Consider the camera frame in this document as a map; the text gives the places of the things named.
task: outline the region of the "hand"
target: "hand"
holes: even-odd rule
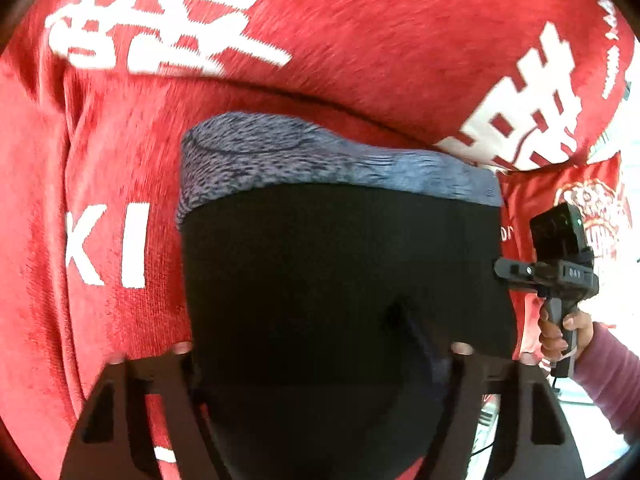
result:
[[[549,361],[559,361],[562,359],[562,352],[567,348],[567,342],[562,339],[562,332],[559,327],[548,321],[548,313],[543,306],[540,308],[540,319],[538,326],[540,327],[540,342],[542,343],[542,353]],[[578,346],[575,352],[575,358],[589,345],[593,339],[593,321],[591,316],[586,312],[579,310],[573,314],[568,314],[563,320],[562,325],[567,330],[577,330]]]

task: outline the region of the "blue fabric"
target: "blue fabric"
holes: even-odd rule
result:
[[[495,175],[449,155],[359,144],[299,118],[230,112],[182,140],[177,221],[212,200],[277,184],[350,184],[501,206]]]

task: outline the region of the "maroon sleeve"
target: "maroon sleeve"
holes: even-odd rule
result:
[[[632,442],[640,436],[640,359],[599,323],[576,361],[582,386],[616,433]]]

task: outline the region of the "red fabric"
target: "red fabric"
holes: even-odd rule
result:
[[[537,171],[500,174],[498,177],[506,203],[503,225],[513,227],[519,260],[536,260],[529,229],[531,218],[562,202],[578,206],[584,219],[587,242],[596,256],[594,270],[600,278],[600,293],[594,299],[606,301],[609,263],[616,259],[620,236],[631,227],[628,202],[620,181],[620,154],[583,167],[569,164],[548,166]],[[512,300],[524,326],[520,350],[542,357],[538,341],[538,313],[542,301],[535,294],[523,293],[512,296]]]
[[[15,443],[56,479],[107,356],[190,338],[174,225],[189,127],[269,112],[508,168],[584,160],[632,47],[606,0],[38,0],[0,63],[0,418]]]

